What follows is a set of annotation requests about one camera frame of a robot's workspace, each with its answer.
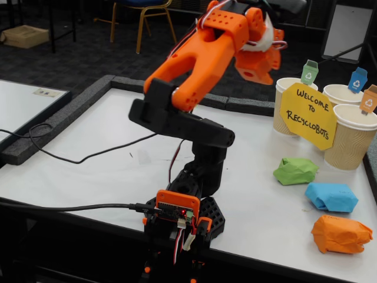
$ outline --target blue crumpled paper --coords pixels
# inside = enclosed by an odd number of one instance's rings
[[[335,212],[352,212],[359,201],[346,184],[310,183],[305,195],[316,208]]]

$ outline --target robotic arm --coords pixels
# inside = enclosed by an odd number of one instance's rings
[[[273,28],[266,12],[269,9],[264,0],[210,2],[195,28],[145,81],[144,99],[134,100],[131,107],[131,121],[163,136],[193,142],[195,160],[185,165],[166,190],[158,191],[157,197],[148,202],[159,212],[146,214],[143,219],[145,232],[151,239],[176,238],[175,253],[186,227],[192,228],[191,238],[186,235],[182,241],[186,247],[190,242],[190,249],[195,239],[195,250],[209,248],[211,240],[224,230],[225,218],[210,196],[220,186],[227,148],[233,144],[235,135],[191,112],[218,83],[233,57],[245,80],[273,83],[269,72],[280,68],[280,50],[287,43],[283,41],[284,32]],[[191,75],[180,86],[170,82],[189,71]],[[149,279],[157,257],[158,252],[151,247],[141,282]],[[196,271],[202,267],[198,262]]]

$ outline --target brown paper cup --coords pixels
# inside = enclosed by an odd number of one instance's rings
[[[329,98],[333,107],[338,104],[360,105],[364,95],[362,91],[353,93],[344,84],[329,84],[323,88],[323,94]]]
[[[377,115],[363,115],[359,106],[334,107],[338,121],[334,144],[325,151],[325,162],[341,170],[355,170],[361,164],[377,132]]]
[[[273,112],[273,128],[281,134],[292,137],[296,137],[297,135],[292,133],[287,125],[285,125],[284,120],[280,115],[280,106],[282,103],[283,92],[295,83],[301,83],[301,80],[299,78],[281,78],[276,82],[275,109]],[[310,87],[318,90],[318,86],[315,84],[311,84]]]

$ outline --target gray foam border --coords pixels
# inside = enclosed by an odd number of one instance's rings
[[[41,146],[45,146],[73,121],[79,118],[82,113],[97,102],[111,88],[143,93],[143,85],[144,81],[142,80],[105,75],[103,78],[88,87],[82,92],[82,94],[73,99],[69,104],[47,119],[46,123],[51,124],[54,128],[46,136],[36,139],[37,143]],[[228,98],[224,96],[216,96],[214,94],[206,95],[200,104],[221,110],[262,116],[273,116],[275,106],[274,102],[233,97]],[[40,129],[36,131],[35,134],[42,134],[43,131],[44,129]],[[37,149],[30,140],[19,139],[0,153],[0,163],[20,165],[36,152]],[[363,162],[377,202],[377,137],[375,137],[372,145],[369,147],[368,153]]]

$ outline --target crumpled paper ball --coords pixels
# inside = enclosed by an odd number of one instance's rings
[[[358,221],[322,215],[314,224],[312,234],[319,250],[358,254],[364,251],[365,243],[369,243],[373,231]]]
[[[310,183],[318,170],[311,160],[305,158],[283,158],[273,175],[282,185]]]
[[[305,195],[316,208],[335,212],[352,212],[359,201],[346,184],[310,183]]]

